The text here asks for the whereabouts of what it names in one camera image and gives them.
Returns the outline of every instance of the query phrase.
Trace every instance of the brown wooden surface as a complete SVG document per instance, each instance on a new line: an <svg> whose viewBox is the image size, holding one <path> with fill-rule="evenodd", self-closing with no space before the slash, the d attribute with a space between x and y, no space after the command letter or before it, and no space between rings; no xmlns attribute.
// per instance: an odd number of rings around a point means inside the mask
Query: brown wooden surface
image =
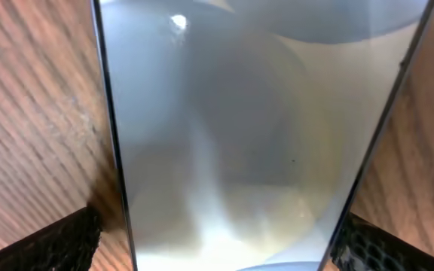
<svg viewBox="0 0 434 271"><path fill-rule="evenodd" d="M0 0L0 248L114 181L88 1ZM353 211L434 255L434 17ZM130 268L122 232L94 269Z"/></svg>

